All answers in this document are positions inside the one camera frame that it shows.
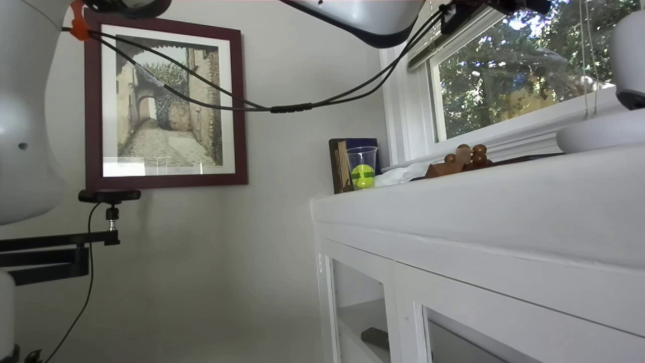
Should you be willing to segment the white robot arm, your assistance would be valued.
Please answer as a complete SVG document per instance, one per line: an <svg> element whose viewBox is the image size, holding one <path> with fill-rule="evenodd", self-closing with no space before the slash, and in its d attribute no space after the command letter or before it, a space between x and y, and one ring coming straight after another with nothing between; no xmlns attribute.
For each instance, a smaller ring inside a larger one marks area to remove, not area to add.
<svg viewBox="0 0 645 363"><path fill-rule="evenodd" d="M282 0L366 39L399 45L422 0ZM48 137L47 87L73 0L0 0L0 223L54 209L64 179Z"/></svg>

